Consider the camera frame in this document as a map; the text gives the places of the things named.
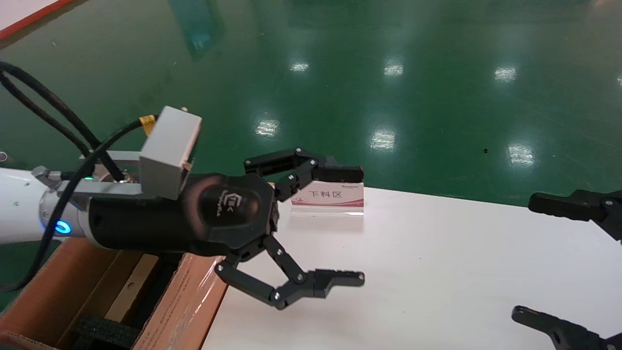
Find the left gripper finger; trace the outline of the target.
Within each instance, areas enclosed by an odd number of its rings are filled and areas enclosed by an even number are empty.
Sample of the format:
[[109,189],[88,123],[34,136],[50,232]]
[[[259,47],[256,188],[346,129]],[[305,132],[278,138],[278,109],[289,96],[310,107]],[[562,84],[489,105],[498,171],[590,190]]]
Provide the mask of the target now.
[[304,272],[273,236],[267,236],[260,244],[286,275],[287,281],[273,287],[237,269],[241,256],[229,255],[216,268],[216,274],[227,285],[262,303],[284,310],[302,298],[326,298],[336,286],[362,287],[366,281],[364,272],[317,269]]
[[360,202],[363,198],[362,166],[342,165],[302,148],[248,158],[244,170],[262,178],[286,173],[273,185],[280,202]]

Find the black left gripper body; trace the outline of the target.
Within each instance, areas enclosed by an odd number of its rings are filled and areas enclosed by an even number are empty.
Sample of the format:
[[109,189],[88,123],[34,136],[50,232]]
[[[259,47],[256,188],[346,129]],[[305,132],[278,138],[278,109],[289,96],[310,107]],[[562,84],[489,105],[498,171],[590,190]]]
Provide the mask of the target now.
[[116,250],[256,256],[277,230],[274,189],[256,174],[191,175],[175,201],[94,198],[94,242]]

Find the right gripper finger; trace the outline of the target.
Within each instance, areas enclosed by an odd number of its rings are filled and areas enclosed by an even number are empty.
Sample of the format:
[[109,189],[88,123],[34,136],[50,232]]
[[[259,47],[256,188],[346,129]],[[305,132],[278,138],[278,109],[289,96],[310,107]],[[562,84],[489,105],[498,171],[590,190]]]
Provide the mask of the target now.
[[602,338],[580,324],[571,323],[553,315],[515,306],[511,318],[550,337],[556,350],[620,350],[622,334]]
[[573,221],[593,221],[616,242],[622,240],[621,190],[610,193],[576,190],[566,197],[534,193],[527,208]]

